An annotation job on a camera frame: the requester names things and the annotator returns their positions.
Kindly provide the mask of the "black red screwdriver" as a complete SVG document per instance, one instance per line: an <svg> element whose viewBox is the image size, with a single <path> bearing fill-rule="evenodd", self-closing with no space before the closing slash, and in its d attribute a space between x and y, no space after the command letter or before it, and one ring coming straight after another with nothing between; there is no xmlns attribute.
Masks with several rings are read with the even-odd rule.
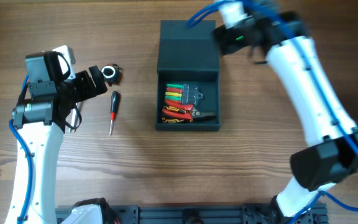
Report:
<svg viewBox="0 0 358 224"><path fill-rule="evenodd" d="M114 128L114 121L116 120L116 115L119 109L119 104L121 102L121 94L118 91L113 91L111 95L111 107L110 107L110 127L109 135L112 135Z"/></svg>

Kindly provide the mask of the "orange black pliers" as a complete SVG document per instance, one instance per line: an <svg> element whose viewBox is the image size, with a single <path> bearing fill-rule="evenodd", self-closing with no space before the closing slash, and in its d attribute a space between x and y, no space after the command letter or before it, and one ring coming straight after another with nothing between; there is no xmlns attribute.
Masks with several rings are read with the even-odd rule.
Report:
<svg viewBox="0 0 358 224"><path fill-rule="evenodd" d="M181 114L186 113L185 110L181 110L179 108L172 107L172 106L164 106L163 108L165 110L171 111L171 112L176 112L176 113L181 113ZM169 115L163 115L161 118L161 121L162 121L162 123L184 123L185 122L184 119L178 119L176 117L172 117Z"/></svg>

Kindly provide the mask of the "clear precision screwdriver set case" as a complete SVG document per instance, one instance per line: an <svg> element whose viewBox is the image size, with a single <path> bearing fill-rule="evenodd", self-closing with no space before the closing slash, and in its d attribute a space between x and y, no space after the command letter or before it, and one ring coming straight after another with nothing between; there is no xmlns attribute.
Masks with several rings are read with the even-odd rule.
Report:
<svg viewBox="0 0 358 224"><path fill-rule="evenodd" d="M203 99L203 94L198 85L167 83L165 99L183 105L197 105Z"/></svg>

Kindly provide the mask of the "dark teal hinged box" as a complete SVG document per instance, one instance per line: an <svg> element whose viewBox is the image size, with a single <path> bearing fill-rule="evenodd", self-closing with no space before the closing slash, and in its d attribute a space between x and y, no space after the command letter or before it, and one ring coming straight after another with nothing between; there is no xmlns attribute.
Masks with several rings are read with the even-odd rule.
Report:
<svg viewBox="0 0 358 224"><path fill-rule="evenodd" d="M221 126L219 98L219 50L213 39L214 21L189 28L183 20L162 20L157 62L157 119L155 128L164 131L218 131ZM164 123L168 84L196 85L203 94L195 108L213 112L209 120Z"/></svg>

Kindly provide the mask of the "red handled wire stripper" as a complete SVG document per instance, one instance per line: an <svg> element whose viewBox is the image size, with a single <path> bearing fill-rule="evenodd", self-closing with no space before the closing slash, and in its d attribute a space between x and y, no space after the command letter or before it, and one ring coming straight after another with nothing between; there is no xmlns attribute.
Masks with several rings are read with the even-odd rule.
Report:
<svg viewBox="0 0 358 224"><path fill-rule="evenodd" d="M183 105L173 100L165 100L165 106L162 108L162 114L187 121L201 121L214 119L216 117L215 112L204 112L195 108L194 105Z"/></svg>

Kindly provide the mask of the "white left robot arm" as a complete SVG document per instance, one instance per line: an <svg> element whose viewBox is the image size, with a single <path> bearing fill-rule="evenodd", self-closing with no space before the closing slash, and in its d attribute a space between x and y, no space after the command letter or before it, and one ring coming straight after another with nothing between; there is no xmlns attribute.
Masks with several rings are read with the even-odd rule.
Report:
<svg viewBox="0 0 358 224"><path fill-rule="evenodd" d="M9 127L17 140L14 188L6 223L56 223L57 159L67 121L77 103L107 92L98 67L75 72L72 49L63 45L27 55Z"/></svg>

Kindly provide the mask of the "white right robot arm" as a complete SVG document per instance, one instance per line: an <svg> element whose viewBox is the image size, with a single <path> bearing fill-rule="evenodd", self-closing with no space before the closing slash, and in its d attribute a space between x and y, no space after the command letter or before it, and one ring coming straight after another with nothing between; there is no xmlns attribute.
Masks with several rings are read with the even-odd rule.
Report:
<svg viewBox="0 0 358 224"><path fill-rule="evenodd" d="M358 170L358 127L336 96L298 14L224 11L222 18L214 32L221 52L261 48L300 119L306 149L291 156L292 178L265 209L271 223L295 223Z"/></svg>

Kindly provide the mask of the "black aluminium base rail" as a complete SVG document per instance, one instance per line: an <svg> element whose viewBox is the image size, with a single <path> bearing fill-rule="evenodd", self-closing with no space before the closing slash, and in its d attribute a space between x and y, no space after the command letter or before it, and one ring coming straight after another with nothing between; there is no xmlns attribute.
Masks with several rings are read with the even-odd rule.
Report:
<svg viewBox="0 0 358 224"><path fill-rule="evenodd" d="M115 205L112 210L122 224L186 224L197 219L204 224L263 224L268 216L261 213L266 203L236 206L138 207Z"/></svg>

